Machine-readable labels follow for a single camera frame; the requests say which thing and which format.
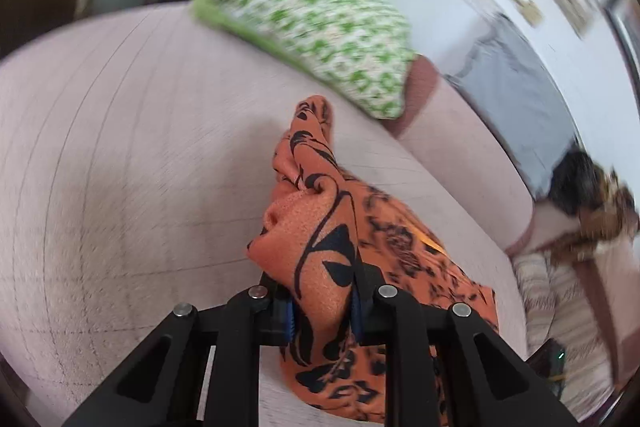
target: orange garment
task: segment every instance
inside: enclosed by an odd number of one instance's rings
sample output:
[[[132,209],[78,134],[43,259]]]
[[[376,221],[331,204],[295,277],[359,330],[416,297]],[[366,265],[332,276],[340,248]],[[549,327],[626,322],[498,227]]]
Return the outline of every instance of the orange garment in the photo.
[[[497,330],[494,292],[471,281],[404,204],[341,169],[331,129],[332,108],[323,97],[298,104],[273,159],[273,202],[248,255],[291,291],[299,308],[294,340],[282,351],[293,392],[332,414],[383,423],[384,346],[359,346],[348,323],[357,254],[423,304],[466,302]],[[446,423],[439,383],[438,393]]]

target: silver screw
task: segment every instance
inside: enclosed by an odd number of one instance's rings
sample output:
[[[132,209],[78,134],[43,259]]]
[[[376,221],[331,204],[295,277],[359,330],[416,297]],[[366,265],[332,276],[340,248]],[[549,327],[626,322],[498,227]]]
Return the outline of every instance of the silver screw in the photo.
[[[187,317],[193,311],[193,305],[188,302],[181,302],[174,306],[174,315],[176,317]]]
[[[249,288],[249,296],[252,299],[264,299],[269,294],[269,291],[264,286],[251,286]]]
[[[391,297],[395,297],[396,295],[398,295],[398,288],[390,284],[385,284],[383,286],[380,286],[380,288],[378,288],[378,293],[380,294],[381,297],[384,297],[385,299],[390,299]]]
[[[464,302],[456,302],[452,310],[458,317],[468,317],[471,315],[471,307]]]

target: green and white pillow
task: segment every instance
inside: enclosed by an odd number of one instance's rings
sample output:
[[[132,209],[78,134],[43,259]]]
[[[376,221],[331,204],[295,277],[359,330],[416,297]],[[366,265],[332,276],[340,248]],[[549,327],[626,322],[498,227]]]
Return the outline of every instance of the green and white pillow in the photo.
[[[385,0],[193,0],[196,16],[312,74],[375,118],[402,114],[414,52]]]

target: orange cloth with black pattern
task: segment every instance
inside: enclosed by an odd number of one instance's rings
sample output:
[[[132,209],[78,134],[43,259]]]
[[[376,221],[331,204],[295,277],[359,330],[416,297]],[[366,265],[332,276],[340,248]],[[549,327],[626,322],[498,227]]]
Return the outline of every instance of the orange cloth with black pattern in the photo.
[[[384,347],[359,346],[348,324],[356,252],[423,304],[466,302],[497,330],[494,292],[470,280],[404,204],[341,169],[331,130],[323,97],[298,104],[273,159],[273,202],[248,255],[289,288],[299,308],[294,340],[282,351],[293,392],[332,414],[383,423]]]

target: gray cloth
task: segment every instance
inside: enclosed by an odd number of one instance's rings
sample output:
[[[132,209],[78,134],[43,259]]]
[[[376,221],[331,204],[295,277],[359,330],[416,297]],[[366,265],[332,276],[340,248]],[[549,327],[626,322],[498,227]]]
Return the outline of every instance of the gray cloth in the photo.
[[[574,121],[531,45],[503,15],[479,39],[465,67],[447,76],[511,157],[534,198],[575,141]]]

